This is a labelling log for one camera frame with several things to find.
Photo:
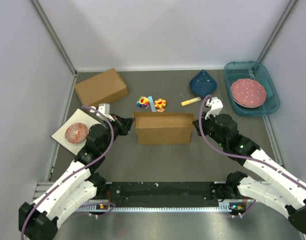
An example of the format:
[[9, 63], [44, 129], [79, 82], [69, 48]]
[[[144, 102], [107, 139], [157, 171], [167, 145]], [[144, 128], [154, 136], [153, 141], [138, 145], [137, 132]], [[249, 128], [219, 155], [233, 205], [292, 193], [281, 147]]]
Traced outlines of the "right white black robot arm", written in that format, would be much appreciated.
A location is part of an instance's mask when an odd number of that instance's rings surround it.
[[250, 197], [279, 212], [306, 235], [305, 182], [277, 164], [254, 141], [240, 134], [230, 115], [202, 112], [193, 124], [198, 135], [211, 137], [221, 147], [213, 147], [213, 150], [262, 178], [263, 181], [256, 181], [241, 172], [231, 174], [226, 181], [226, 192], [230, 197]]

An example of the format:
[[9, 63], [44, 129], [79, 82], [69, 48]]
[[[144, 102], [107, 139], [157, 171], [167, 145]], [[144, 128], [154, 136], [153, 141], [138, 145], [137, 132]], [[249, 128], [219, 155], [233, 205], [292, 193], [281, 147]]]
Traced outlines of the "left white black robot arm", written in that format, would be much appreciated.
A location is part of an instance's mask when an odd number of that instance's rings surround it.
[[118, 136], [128, 135], [134, 118], [116, 114], [111, 120], [90, 127], [85, 145], [62, 176], [32, 203], [24, 202], [18, 211], [20, 238], [52, 240], [64, 221], [92, 198], [109, 205], [106, 180], [96, 170]]

